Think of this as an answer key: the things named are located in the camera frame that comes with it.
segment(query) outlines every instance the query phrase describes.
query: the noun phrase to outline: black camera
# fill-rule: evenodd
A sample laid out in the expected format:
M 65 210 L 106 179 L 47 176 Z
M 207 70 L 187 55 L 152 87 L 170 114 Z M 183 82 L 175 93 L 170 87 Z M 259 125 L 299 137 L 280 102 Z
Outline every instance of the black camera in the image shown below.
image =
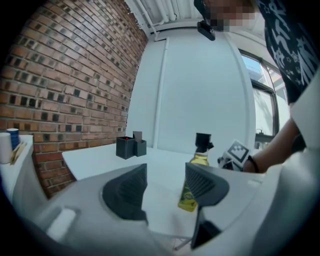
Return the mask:
M 210 14 L 206 11 L 204 0 L 194 0 L 194 6 L 203 17 L 203 21 L 199 21 L 197 23 L 198 31 L 209 40 L 214 41 L 216 39 L 216 35 L 215 35 L 214 27 L 209 25 L 206 22 L 206 19 L 209 21 L 211 19 L 210 19 Z
M 214 28 L 209 26 L 204 20 L 197 23 L 198 32 L 211 41 L 216 40 Z

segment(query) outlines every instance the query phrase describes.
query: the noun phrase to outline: black wristband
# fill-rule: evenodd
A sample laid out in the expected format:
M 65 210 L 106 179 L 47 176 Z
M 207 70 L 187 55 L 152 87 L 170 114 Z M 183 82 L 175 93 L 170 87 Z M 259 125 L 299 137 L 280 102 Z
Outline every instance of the black wristband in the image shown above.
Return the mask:
M 253 159 L 253 157 L 251 155 L 248 156 L 248 160 L 253 164 L 255 173 L 258 174 L 259 168 L 258 168 L 256 161 Z

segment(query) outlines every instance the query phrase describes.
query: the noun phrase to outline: white ceiling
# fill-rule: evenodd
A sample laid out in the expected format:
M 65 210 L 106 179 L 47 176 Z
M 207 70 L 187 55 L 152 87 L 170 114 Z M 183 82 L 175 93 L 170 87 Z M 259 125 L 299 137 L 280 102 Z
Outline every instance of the white ceiling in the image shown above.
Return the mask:
M 194 7 L 194 0 L 141 0 L 145 9 L 147 10 L 152 23 L 156 24 L 163 20 L 160 9 L 158 7 L 158 2 L 163 4 L 165 12 L 169 17 L 169 10 L 167 2 L 172 4 L 174 14 L 176 15 L 176 20 L 165 22 L 162 25 L 157 25 L 156 30 L 161 31 L 165 29 L 181 28 L 181 27 L 195 27 L 197 22 L 202 19 L 201 14 Z M 145 16 L 141 12 L 142 17 L 145 19 L 145 23 L 148 24 Z M 247 22 L 246 25 L 242 27 L 231 27 L 230 31 L 240 35 L 245 35 L 246 37 L 264 44 L 264 27 L 265 21 L 260 13 L 255 14 L 255 19 Z

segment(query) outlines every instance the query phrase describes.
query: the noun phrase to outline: black gripper pad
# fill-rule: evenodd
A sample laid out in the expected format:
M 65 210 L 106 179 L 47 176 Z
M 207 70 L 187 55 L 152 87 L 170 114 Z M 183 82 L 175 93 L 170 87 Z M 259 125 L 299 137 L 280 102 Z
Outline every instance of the black gripper pad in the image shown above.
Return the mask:
M 224 178 L 208 172 L 200 164 L 187 162 L 185 179 L 199 207 L 218 204 L 229 191 L 229 183 Z
M 147 164 L 129 171 L 104 185 L 102 198 L 110 210 L 124 220 L 146 221 L 142 210 L 144 192 L 147 188 Z

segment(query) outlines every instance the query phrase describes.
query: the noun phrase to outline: person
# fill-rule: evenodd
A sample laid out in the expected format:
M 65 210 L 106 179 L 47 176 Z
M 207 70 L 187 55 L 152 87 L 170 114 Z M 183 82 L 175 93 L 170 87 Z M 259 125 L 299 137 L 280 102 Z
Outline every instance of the person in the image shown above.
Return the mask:
M 319 65 L 318 36 L 312 34 L 317 29 L 314 30 L 315 24 L 304 16 L 316 17 L 319 8 L 313 3 L 307 5 L 308 1 L 289 0 L 203 0 L 203 4 L 205 14 L 215 24 L 228 21 L 232 25 L 236 20 L 250 18 L 255 12 L 262 14 L 266 47 L 280 70 L 291 108 Z M 283 163 L 292 154 L 294 142 L 301 138 L 299 135 L 299 129 L 290 118 L 267 147 L 244 163 L 243 171 L 265 173 L 270 166 Z

